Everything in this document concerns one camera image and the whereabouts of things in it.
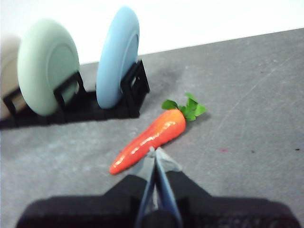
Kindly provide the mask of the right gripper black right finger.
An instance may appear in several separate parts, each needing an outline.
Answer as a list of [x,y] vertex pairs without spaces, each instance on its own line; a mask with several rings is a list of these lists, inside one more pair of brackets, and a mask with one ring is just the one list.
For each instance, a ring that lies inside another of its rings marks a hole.
[[190,179],[164,149],[156,153],[161,197],[184,228],[299,228],[290,208],[264,198],[214,196]]

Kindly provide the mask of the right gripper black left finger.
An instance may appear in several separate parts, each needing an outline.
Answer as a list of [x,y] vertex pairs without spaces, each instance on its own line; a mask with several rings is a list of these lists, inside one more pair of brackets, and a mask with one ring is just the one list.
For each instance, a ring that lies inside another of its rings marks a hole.
[[155,149],[131,168],[121,181],[102,195],[53,196],[30,203],[18,228],[133,227],[148,199],[155,164]]

